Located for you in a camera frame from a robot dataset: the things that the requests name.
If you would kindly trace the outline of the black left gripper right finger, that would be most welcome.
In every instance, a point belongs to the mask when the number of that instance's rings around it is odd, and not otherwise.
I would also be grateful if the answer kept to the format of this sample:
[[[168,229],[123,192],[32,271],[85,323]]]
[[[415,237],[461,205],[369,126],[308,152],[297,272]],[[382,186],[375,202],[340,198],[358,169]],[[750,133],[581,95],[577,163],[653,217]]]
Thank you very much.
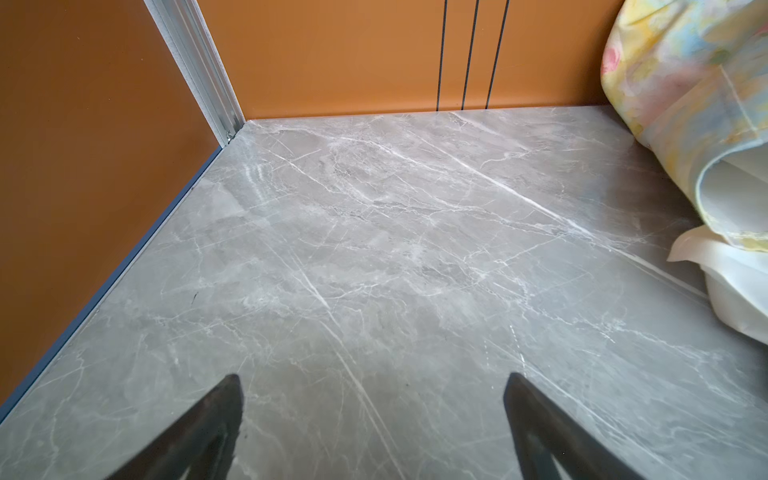
[[[639,479],[523,374],[510,374],[503,395],[515,453],[525,479]]]

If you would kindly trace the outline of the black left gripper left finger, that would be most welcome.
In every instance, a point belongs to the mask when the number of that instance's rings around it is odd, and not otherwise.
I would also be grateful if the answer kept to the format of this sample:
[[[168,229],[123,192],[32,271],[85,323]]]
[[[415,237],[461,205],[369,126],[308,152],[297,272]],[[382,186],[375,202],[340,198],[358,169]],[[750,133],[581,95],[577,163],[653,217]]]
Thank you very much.
[[[109,477],[225,479],[234,460],[243,408],[240,378],[229,374]]]

